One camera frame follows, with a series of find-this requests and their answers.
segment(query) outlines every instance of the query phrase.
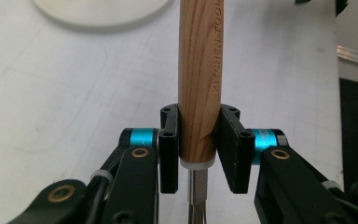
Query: mounting hole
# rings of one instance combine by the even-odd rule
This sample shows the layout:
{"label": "mounting hole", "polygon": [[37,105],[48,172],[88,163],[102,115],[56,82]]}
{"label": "mounting hole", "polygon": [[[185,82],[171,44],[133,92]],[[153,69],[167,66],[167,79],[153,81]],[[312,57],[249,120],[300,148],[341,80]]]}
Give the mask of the mounting hole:
{"label": "mounting hole", "polygon": [[246,133],[246,132],[241,132],[241,136],[242,137],[250,137],[252,136],[250,133]]}
{"label": "mounting hole", "polygon": [[143,147],[136,148],[131,152],[131,155],[135,158],[142,158],[147,156],[147,154],[149,154],[149,150]]}
{"label": "mounting hole", "polygon": [[50,192],[48,201],[51,203],[60,203],[70,198],[75,193],[73,185],[62,185]]}
{"label": "mounting hole", "polygon": [[173,133],[164,133],[163,134],[165,137],[172,137],[173,136]]}
{"label": "mounting hole", "polygon": [[283,150],[280,150],[280,149],[272,150],[271,154],[272,154],[272,156],[274,156],[275,158],[280,159],[280,160],[287,160],[290,158],[289,153],[287,153]]}

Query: white surface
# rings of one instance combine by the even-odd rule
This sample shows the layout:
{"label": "white surface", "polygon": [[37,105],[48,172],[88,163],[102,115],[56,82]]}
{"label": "white surface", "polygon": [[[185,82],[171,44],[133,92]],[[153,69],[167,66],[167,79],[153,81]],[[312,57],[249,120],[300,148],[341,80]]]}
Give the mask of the white surface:
{"label": "white surface", "polygon": [[145,19],[172,0],[34,0],[55,20],[75,26],[115,27]]}
{"label": "white surface", "polygon": [[[334,1],[225,2],[224,104],[245,127],[281,128],[291,146],[342,182]],[[88,182],[126,127],[158,127],[177,102],[179,4],[126,32],[81,33],[30,1],[0,0],[0,223],[54,181]],[[209,223],[258,223],[253,199],[209,171]],[[160,223],[186,223],[186,178],[160,195]]]}

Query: wooden handle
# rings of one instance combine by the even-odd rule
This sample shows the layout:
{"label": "wooden handle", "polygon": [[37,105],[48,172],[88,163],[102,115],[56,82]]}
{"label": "wooden handle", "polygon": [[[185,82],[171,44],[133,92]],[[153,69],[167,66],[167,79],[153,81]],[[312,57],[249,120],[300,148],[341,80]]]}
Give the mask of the wooden handle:
{"label": "wooden handle", "polygon": [[223,0],[182,0],[179,30],[180,157],[214,159],[214,130],[220,111]]}

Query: brass screw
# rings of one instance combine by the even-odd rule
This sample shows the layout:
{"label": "brass screw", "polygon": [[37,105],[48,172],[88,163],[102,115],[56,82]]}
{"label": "brass screw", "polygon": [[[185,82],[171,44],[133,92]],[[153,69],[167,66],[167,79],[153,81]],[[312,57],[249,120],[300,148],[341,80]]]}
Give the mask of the brass screw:
{"label": "brass screw", "polygon": [[290,158],[289,153],[280,150],[280,149],[274,149],[271,151],[272,156],[274,156],[275,158],[278,158],[280,160],[287,160]]}
{"label": "brass screw", "polygon": [[52,190],[48,195],[48,201],[51,203],[60,203],[70,198],[75,193],[73,185],[62,185]]}
{"label": "brass screw", "polygon": [[147,154],[149,154],[149,150],[143,147],[136,148],[131,152],[131,155],[135,158],[142,158],[147,156]]}

